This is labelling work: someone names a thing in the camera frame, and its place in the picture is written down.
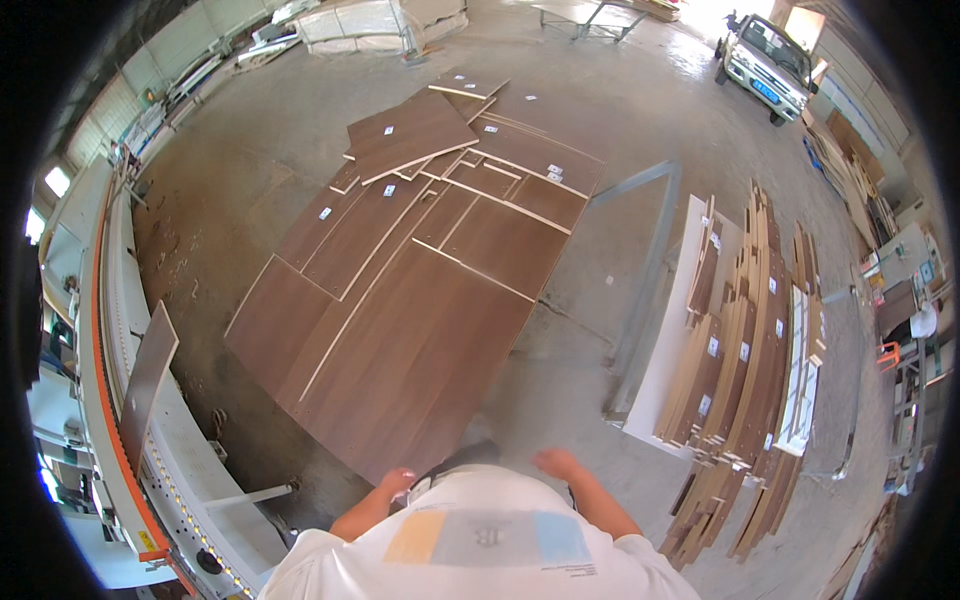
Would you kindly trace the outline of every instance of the blue license plate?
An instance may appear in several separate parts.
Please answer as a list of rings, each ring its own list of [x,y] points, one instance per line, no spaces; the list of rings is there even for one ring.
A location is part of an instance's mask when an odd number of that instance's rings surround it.
[[[777,92],[757,81],[756,79],[753,80],[752,86],[755,87],[761,94],[766,96],[770,102],[776,104],[780,101],[780,96],[777,95]]]

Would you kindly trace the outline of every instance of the orange stool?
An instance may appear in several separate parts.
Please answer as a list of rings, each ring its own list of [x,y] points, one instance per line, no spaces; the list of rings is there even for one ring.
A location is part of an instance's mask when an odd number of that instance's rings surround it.
[[[900,344],[897,342],[891,342],[890,344],[884,344],[882,346],[877,346],[876,349],[882,350],[880,357],[876,360],[876,363],[892,362],[890,366],[884,369],[881,372],[887,372],[893,369],[897,364],[900,363]]]

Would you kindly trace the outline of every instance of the wooden panel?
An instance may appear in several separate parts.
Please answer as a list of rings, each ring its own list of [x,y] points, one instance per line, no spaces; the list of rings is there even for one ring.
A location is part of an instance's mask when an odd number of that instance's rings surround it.
[[[496,127],[496,132],[485,131],[487,126]],[[561,173],[552,181],[578,196],[592,196],[603,173],[604,164],[596,158],[510,125],[494,123],[481,116],[470,124],[470,128],[480,139],[479,143],[470,147],[472,152],[507,162],[548,180],[551,180],[550,167],[553,167],[553,171],[560,169]]]
[[[458,66],[443,73],[428,87],[451,94],[487,100],[509,81],[508,78],[470,71],[471,69]]]
[[[358,181],[360,181],[360,176],[357,174],[357,163],[348,160],[330,180],[330,189],[341,194],[347,194]]]
[[[479,408],[533,304],[408,242],[344,332],[297,421],[368,481],[423,473]]]
[[[460,113],[438,94],[378,112],[349,125],[347,133],[364,185],[477,141]]]
[[[127,395],[123,400],[123,412],[120,413],[120,442],[130,460],[133,474],[140,471],[147,429],[150,428],[150,418],[156,405],[156,393],[179,345],[180,338],[161,300],[156,304],[136,351]]]
[[[423,174],[432,177],[435,180],[441,180],[444,175],[453,170],[460,161],[460,156],[464,155],[464,150],[454,150],[444,155],[434,156],[423,167]]]
[[[303,274],[341,300],[370,256],[430,181],[423,176],[405,181],[392,175],[371,185],[317,249]],[[390,186],[394,187],[393,195],[384,196]]]
[[[571,231],[587,206],[584,198],[532,175],[520,183],[510,202]]]
[[[535,300],[568,237],[504,204],[481,198],[441,250]]]
[[[303,345],[334,299],[277,256],[267,262],[224,335],[264,391],[276,398]]]
[[[516,180],[509,175],[493,169],[475,169],[466,164],[457,165],[444,181],[494,200],[504,200],[516,185]]]
[[[322,189],[287,230],[277,255],[302,271],[326,236],[337,227],[363,193],[364,188],[359,185],[351,188],[346,196],[329,187]]]
[[[414,231],[414,237],[428,246],[439,248],[476,199],[473,192],[450,185]]]
[[[519,124],[602,161],[621,131],[623,119],[611,107],[579,102],[568,94],[510,82],[496,97],[485,116]]]

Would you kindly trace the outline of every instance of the truck windshield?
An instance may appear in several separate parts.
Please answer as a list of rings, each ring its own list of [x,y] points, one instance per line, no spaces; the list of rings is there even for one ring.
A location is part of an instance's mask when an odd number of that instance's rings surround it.
[[[783,67],[806,87],[806,79],[810,75],[810,63],[804,51],[792,40],[781,36],[772,27],[758,19],[751,20],[740,37]]]

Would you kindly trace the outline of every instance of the window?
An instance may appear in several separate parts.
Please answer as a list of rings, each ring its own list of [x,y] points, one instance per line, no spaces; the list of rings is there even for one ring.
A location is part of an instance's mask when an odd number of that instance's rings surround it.
[[[24,230],[24,233],[30,237],[31,244],[40,241],[40,236],[43,235],[43,228],[45,227],[47,227],[47,224],[43,221],[43,217],[31,206],[30,212],[27,213],[27,226]]]
[[[50,170],[50,173],[47,173],[47,177],[43,178],[47,182],[47,185],[50,186],[50,189],[54,190],[54,193],[57,194],[57,198],[63,198],[63,194],[66,193],[68,187],[70,187],[70,178],[63,173],[63,169],[59,167],[54,167]]]

